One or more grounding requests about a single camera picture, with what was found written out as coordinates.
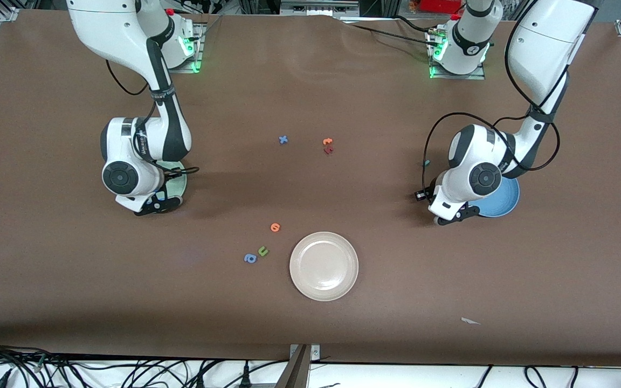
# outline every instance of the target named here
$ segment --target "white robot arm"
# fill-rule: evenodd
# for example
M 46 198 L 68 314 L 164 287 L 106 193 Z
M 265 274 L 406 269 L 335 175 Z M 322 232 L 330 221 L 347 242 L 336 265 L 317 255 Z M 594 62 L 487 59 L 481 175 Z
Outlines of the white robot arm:
M 445 24 L 446 41 L 434 60 L 453 74 L 469 74 L 490 47 L 490 37 L 502 20 L 500 0 L 469 0 L 459 20 Z
M 105 159 L 102 180 L 116 201 L 141 212 L 165 182 L 156 161 L 180 161 L 190 150 L 191 138 L 183 119 L 168 65 L 160 45 L 141 28 L 133 0 L 67 0 L 73 27 L 91 51 L 145 78 L 157 105 L 159 118 L 112 119 L 101 134 Z M 159 211 L 179 206 L 167 201 Z
M 508 147 L 490 128 L 472 124 L 459 131 L 449 148 L 450 169 L 427 192 L 432 213 L 446 221 L 461 220 L 466 202 L 490 196 L 503 176 L 518 177 L 530 168 L 567 90 L 567 66 L 596 10 L 582 0 L 532 3 L 507 52 L 511 73 L 532 91 L 528 117 L 517 133 L 502 133 Z

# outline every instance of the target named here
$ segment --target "cable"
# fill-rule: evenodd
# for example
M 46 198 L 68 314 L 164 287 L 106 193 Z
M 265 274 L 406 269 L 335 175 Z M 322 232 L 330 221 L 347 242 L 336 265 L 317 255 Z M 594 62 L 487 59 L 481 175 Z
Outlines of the cable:
M 251 371 L 249 371 L 249 373 L 254 373 L 258 369 L 265 368 L 266 366 L 270 366 L 272 364 L 279 364 L 279 363 L 286 363 L 286 362 L 288 362 L 288 359 L 280 359 L 279 361 L 270 361 L 269 363 L 262 364 L 261 366 L 256 366 L 255 368 L 251 369 Z M 236 383 L 236 381 L 241 380 L 242 377 L 244 377 L 244 375 L 241 375 L 241 376 L 235 378 L 234 380 L 230 381 L 227 385 L 222 386 L 222 388 L 229 388 L 229 386 L 234 385 Z
M 501 117 L 501 118 L 498 118 L 498 119 L 497 119 L 497 120 L 493 123 L 493 126 L 498 126 L 498 123 L 499 123 L 500 121 L 502 121 L 502 120 L 524 120 L 524 119 L 525 119 L 525 118 L 527 118 L 527 117 L 528 117 L 528 114 L 527 114 L 527 115 L 520 116 L 520 117 L 508 117 L 508 116 L 506 116 L 506 117 Z
M 481 377 L 481 381 L 478 383 L 478 385 L 476 385 L 476 388 L 483 387 L 483 383 L 485 383 L 485 379 L 488 377 L 488 373 L 490 373 L 492 368 L 493 368 L 493 364 L 488 365 L 488 369 L 486 369 L 485 373 L 483 373 L 483 377 Z
M 419 43 L 422 43 L 422 44 L 426 44 L 428 46 L 437 46 L 438 45 L 438 44 L 436 44 L 436 42 L 433 42 L 433 41 L 423 41 L 421 39 L 414 39 L 414 38 L 410 38 L 410 37 L 405 37 L 403 35 L 392 34 L 392 32 L 386 32 L 386 31 L 370 29 L 369 27 L 364 27 L 363 25 L 355 25 L 355 24 L 352 24 L 352 25 L 354 27 L 356 27 L 357 29 L 367 30 L 367 31 L 371 31 L 371 32 L 377 32 L 378 34 L 387 35 L 389 37 L 395 37 L 395 38 L 404 39 L 404 40 L 407 40 L 407 41 L 419 42 Z
M 145 81 L 145 85 L 137 93 L 133 93 L 133 92 L 128 91 L 128 89 L 124 88 L 124 86 L 121 85 L 121 82 L 119 82 L 119 80 L 116 78 L 116 75 L 114 75 L 114 72 L 112 71 L 112 67 L 109 64 L 109 61 L 107 59 L 105 59 L 104 61 L 107 63 L 107 69 L 109 70 L 109 74 L 112 75 L 112 78 L 114 79 L 114 81 L 116 81 L 116 84 L 119 85 L 119 88 L 121 88 L 121 90 L 123 90 L 124 92 L 128 93 L 131 96 L 137 96 L 137 95 L 140 95 L 141 93 L 143 93 L 143 91 L 145 91 L 146 88 L 148 88 L 148 81 Z
M 579 366 L 572 366 L 572 368 L 574 368 L 574 375 L 571 378 L 571 383 L 569 383 L 569 388 L 574 388 L 576 378 L 579 377 Z
M 533 384 L 533 381 L 530 380 L 530 378 L 528 377 L 528 370 L 532 370 L 535 372 L 535 374 L 538 376 L 538 379 L 540 380 L 540 384 L 543 386 L 543 388 L 547 388 L 547 386 L 545 386 L 545 381 L 543 380 L 543 376 L 540 376 L 540 372 L 538 371 L 538 369 L 535 368 L 535 366 L 526 366 L 524 368 L 524 377 L 527 378 L 528 383 L 533 387 L 533 388 L 540 388 L 539 386 Z
M 247 359 L 246 364 L 244 364 L 244 374 L 241 375 L 241 383 L 239 383 L 239 388 L 251 388 L 252 386 L 251 371 L 249 371 L 249 361 Z
M 35 376 L 35 374 L 32 373 L 30 368 L 28 368 L 25 363 L 22 363 L 18 359 L 15 359 L 14 357 L 12 357 L 10 354 L 4 353 L 2 351 L 0 351 L 0 356 L 2 356 L 3 358 L 8 359 L 9 361 L 11 361 L 14 364 L 14 366 L 20 371 L 20 374 L 22 374 L 22 376 L 24 378 L 24 381 L 25 381 L 25 388 L 30 388 L 30 383 L 28 383 L 28 381 L 27 381 L 27 377 L 25 376 L 24 369 L 25 369 L 25 371 L 27 371 L 28 374 L 30 374 L 30 376 L 32 376 L 32 379 L 35 381 L 37 386 L 39 386 L 39 388 L 44 388 L 44 386 L 42 386 L 42 382 L 40 382 L 39 378 L 37 378 L 37 376 Z
M 408 20 L 406 17 L 403 17 L 402 15 L 394 15 L 392 16 L 392 19 L 399 19 L 402 22 L 405 22 L 407 25 L 409 25 L 409 27 L 411 27 L 412 29 L 420 31 L 420 32 L 428 32 L 428 30 L 432 28 L 432 27 L 429 27 L 428 29 L 424 29 L 423 27 L 419 27 L 418 25 L 413 24 L 410 20 Z
M 155 380 L 156 378 L 160 377 L 161 375 L 165 374 L 165 373 L 170 373 L 172 374 L 172 376 L 175 378 L 176 381 L 178 381 L 179 383 L 181 383 L 181 385 L 185 385 L 185 383 L 178 378 L 177 376 L 175 376 L 174 373 L 172 373 L 169 369 L 174 368 L 175 366 L 177 366 L 178 364 L 185 364 L 185 359 L 182 359 L 181 361 L 176 361 L 175 363 L 171 364 L 170 366 L 166 366 L 164 369 L 162 369 L 162 371 L 160 371 L 160 373 L 154 375 L 152 378 L 150 378 L 150 380 L 147 381 L 147 383 L 145 383 L 145 386 L 149 386 L 150 383 L 153 382 L 153 380 Z
M 471 117 L 473 119 L 476 119 L 476 120 L 480 121 L 481 123 L 484 123 L 488 127 L 490 127 L 490 129 L 492 129 L 493 131 L 495 131 L 495 133 L 497 133 L 497 135 L 500 137 L 502 142 L 505 143 L 505 147 L 507 147 L 507 150 L 510 153 L 512 153 L 512 160 L 519 166 L 520 169 L 522 169 L 524 171 L 538 171 L 540 169 L 544 169 L 545 167 L 547 167 L 547 165 L 550 164 L 550 162 L 552 162 L 555 159 L 555 156 L 557 156 L 557 153 L 560 151 L 560 131 L 557 130 L 557 126 L 555 125 L 555 123 L 550 123 L 550 125 L 553 128 L 553 130 L 555 130 L 555 137 L 557 139 L 557 143 L 555 145 L 555 150 L 554 150 L 553 154 L 549 157 L 549 159 L 545 163 L 543 163 L 541 165 L 538 165 L 538 167 L 526 167 L 525 165 L 521 164 L 521 162 L 519 162 L 517 157 L 512 152 L 512 149 L 511 149 L 509 143 L 507 142 L 507 139 L 505 138 L 505 136 L 503 136 L 502 133 L 495 127 L 495 125 L 498 122 L 502 121 L 502 120 L 520 120 L 521 117 L 503 117 L 503 118 L 497 120 L 495 122 L 495 124 L 492 124 L 489 121 L 484 120 L 483 118 L 480 118 L 480 117 L 478 117 L 476 115 L 472 115 L 471 113 L 467 113 L 467 112 L 448 113 L 448 114 L 442 116 L 441 118 L 439 118 L 438 121 L 436 121 L 436 123 L 433 125 L 433 128 L 431 128 L 431 131 L 428 133 L 428 137 L 426 138 L 426 145 L 423 148 L 423 167 L 422 167 L 423 170 L 422 170 L 422 174 L 421 174 L 421 186 L 422 186 L 423 191 L 426 191 L 426 164 L 425 164 L 425 162 L 426 162 L 426 160 L 428 160 L 427 152 L 428 152 L 428 145 L 431 142 L 431 136 L 433 135 L 434 130 L 438 127 L 439 123 L 441 123 L 441 121 L 445 120 L 447 117 L 451 117 L 451 116 L 467 116 L 467 117 Z
M 213 366 L 222 363 L 223 361 L 224 359 L 215 359 L 214 361 L 212 361 L 212 363 L 207 364 L 204 368 L 200 369 L 193 378 L 187 380 L 183 385 L 183 388 L 193 388 L 193 386 L 198 383 L 198 380 L 202 379 L 203 376 L 205 376 L 205 373 L 212 369 Z
M 155 112 L 155 106 L 157 106 L 157 104 L 155 102 L 153 102 L 153 107 L 150 109 L 150 113 L 148 113 L 148 116 L 145 117 L 143 119 L 143 121 L 141 121 L 140 124 L 136 125 L 136 131 L 133 134 L 133 150 L 136 152 L 136 154 L 138 156 L 141 157 L 141 159 L 143 159 L 145 162 L 148 162 L 149 164 L 152 164 L 154 167 L 157 167 L 158 169 L 167 172 L 167 174 L 172 174 L 172 175 L 168 175 L 168 177 L 170 178 L 174 178 L 174 177 L 180 177 L 182 175 L 188 175 L 188 174 L 194 174 L 195 172 L 200 171 L 200 167 L 188 167 L 187 169 L 167 169 L 166 167 L 162 167 L 161 165 L 157 164 L 157 161 L 155 160 L 151 160 L 149 157 L 145 157 L 144 155 L 141 154 L 141 152 L 138 150 L 138 147 L 136 145 L 136 140 L 138 138 L 139 135 L 139 128 L 144 128 L 145 127 L 145 123 L 146 121 L 148 121 L 149 118 L 152 117 L 153 113 Z M 147 137 L 143 134 L 141 134 L 142 137 L 144 137 L 147 141 Z

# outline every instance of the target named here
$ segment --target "brown tablecloth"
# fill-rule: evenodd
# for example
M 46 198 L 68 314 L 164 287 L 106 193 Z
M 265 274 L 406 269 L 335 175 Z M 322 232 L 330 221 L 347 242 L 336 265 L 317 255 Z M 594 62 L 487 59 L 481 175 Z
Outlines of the brown tablecloth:
M 193 135 L 185 164 L 202 170 L 182 208 L 137 218 L 102 185 L 99 133 L 145 115 L 149 96 L 114 84 L 67 13 L 21 12 L 0 31 L 0 342 L 231 358 L 317 342 L 329 361 L 621 364 L 612 25 L 592 26 L 556 119 L 560 154 L 520 177 L 513 213 L 435 227 L 412 199 L 437 118 L 525 112 L 502 64 L 510 28 L 495 33 L 485 81 L 453 81 L 429 79 L 421 45 L 328 17 L 223 17 L 202 72 L 173 77 Z M 434 134 L 428 180 L 470 122 Z M 549 133 L 537 161 L 553 148 Z M 303 297 L 289 276 L 291 250 L 315 231 L 359 255 L 355 287 L 334 302 Z

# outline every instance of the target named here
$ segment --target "white paper scrap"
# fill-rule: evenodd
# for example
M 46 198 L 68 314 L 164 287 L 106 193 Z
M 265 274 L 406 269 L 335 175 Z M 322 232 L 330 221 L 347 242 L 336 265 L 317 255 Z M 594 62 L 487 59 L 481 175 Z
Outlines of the white paper scrap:
M 461 317 L 461 320 L 463 320 L 464 322 L 466 322 L 468 324 L 480 324 L 480 323 L 476 322 L 475 320 L 470 320 L 470 319 L 467 319 L 465 317 Z

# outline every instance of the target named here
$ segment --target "white floor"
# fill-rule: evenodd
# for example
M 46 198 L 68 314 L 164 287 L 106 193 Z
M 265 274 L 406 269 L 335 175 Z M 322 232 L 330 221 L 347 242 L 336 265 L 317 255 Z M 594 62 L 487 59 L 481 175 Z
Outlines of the white floor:
M 124 362 L 92 362 L 86 363 L 91 366 L 106 366 L 110 364 L 130 363 Z M 163 363 L 169 366 L 174 363 L 167 361 Z M 178 365 L 173 371 L 183 380 L 187 376 L 193 377 L 200 366 L 200 361 L 188 361 L 187 366 Z M 265 361 L 252 361 L 250 367 L 254 368 Z M 226 361 L 217 364 L 205 374 L 205 386 L 207 388 L 222 388 L 227 383 L 241 375 L 243 361 Z M 284 369 L 286 363 L 274 364 L 260 369 L 251 374 L 252 383 L 275 383 Z M 10 369 L 10 366 L 0 366 L 0 378 Z M 103 371 L 88 371 L 78 368 L 81 374 L 92 388 L 120 388 L 133 367 L 113 368 Z M 428 388 L 474 388 L 477 387 L 485 366 L 420 366 L 420 365 L 365 365 L 365 364 L 313 364 L 311 366 L 309 388 L 322 388 L 338 383 L 337 388 L 367 388 L 367 387 L 428 387 Z M 547 388 L 568 388 L 574 370 L 572 368 L 538 368 Z M 134 387 L 143 388 L 145 383 L 160 370 L 153 368 L 140 379 L 135 381 Z M 542 387 L 535 377 L 530 373 L 535 385 Z M 38 374 L 38 378 L 43 380 L 43 375 Z M 71 379 L 72 386 L 81 387 L 81 384 Z M 30 380 L 30 387 L 37 388 L 35 383 Z M 67 387 L 61 378 L 61 374 L 55 373 L 53 376 L 54 386 Z M 165 388 L 181 388 L 181 384 L 174 378 L 163 374 L 148 386 L 154 386 L 155 381 L 164 381 L 167 385 L 160 383 L 158 386 Z M 524 368 L 522 366 L 495 366 L 483 385 L 485 388 L 494 387 L 529 387 L 526 381 Z M 575 388 L 621 388 L 621 369 L 611 368 L 581 368 L 577 376 Z M 7 388 L 25 388 L 22 375 L 14 369 L 10 376 Z

